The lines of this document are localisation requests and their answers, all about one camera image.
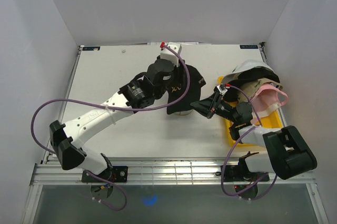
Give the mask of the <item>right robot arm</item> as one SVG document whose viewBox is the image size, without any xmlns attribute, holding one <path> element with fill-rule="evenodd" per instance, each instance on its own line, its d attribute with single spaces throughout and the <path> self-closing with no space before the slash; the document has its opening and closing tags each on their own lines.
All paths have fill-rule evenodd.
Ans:
<svg viewBox="0 0 337 224">
<path fill-rule="evenodd" d="M 218 115 L 231 121 L 229 132 L 238 143 L 265 148 L 265 154 L 248 153 L 239 158 L 236 170 L 243 180 L 251 180 L 258 172 L 271 172 L 286 180 L 317 168 L 315 155 L 296 127 L 265 128 L 251 124 L 253 108 L 248 102 L 231 106 L 214 92 L 191 106 L 208 119 Z"/>
</svg>

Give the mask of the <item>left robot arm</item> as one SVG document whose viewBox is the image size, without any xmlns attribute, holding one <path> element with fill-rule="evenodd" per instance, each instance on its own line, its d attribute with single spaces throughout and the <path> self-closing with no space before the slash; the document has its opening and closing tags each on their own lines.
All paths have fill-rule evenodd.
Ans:
<svg viewBox="0 0 337 224">
<path fill-rule="evenodd" d="M 112 175 L 111 163 L 103 153 L 85 147 L 96 134 L 136 112 L 153 111 L 156 100 L 175 85 L 189 89 L 190 73 L 184 61 L 175 64 L 158 58 L 147 71 L 137 74 L 101 105 L 65 123 L 58 120 L 49 126 L 52 148 L 62 169 L 89 170 L 99 181 Z"/>
</svg>

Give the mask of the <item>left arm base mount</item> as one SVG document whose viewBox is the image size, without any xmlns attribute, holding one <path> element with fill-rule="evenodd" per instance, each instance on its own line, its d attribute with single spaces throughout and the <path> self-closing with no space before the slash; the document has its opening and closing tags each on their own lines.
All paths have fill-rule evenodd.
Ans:
<svg viewBox="0 0 337 224">
<path fill-rule="evenodd" d="M 105 171 L 96 176 L 100 179 L 97 179 L 91 176 L 88 172 L 83 171 L 81 182 L 99 183 L 106 180 L 114 183 L 127 182 L 128 166 L 113 166 L 112 168 L 107 168 Z"/>
</svg>

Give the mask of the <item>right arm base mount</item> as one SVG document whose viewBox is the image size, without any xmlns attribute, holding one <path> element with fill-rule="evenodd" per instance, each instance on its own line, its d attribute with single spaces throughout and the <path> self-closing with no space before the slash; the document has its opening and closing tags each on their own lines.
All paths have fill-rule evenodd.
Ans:
<svg viewBox="0 0 337 224">
<path fill-rule="evenodd" d="M 244 171 L 238 165 L 226 165 L 224 171 L 225 182 L 255 182 L 262 176 L 262 172 Z"/>
</svg>

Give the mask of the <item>pink cap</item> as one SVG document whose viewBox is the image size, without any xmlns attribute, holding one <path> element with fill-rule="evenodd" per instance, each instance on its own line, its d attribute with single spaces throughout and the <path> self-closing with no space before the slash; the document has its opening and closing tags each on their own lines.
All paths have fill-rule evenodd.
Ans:
<svg viewBox="0 0 337 224">
<path fill-rule="evenodd" d="M 285 92 L 269 83 L 263 84 L 251 98 L 253 108 L 260 119 L 269 116 L 285 105 L 288 100 Z"/>
</svg>

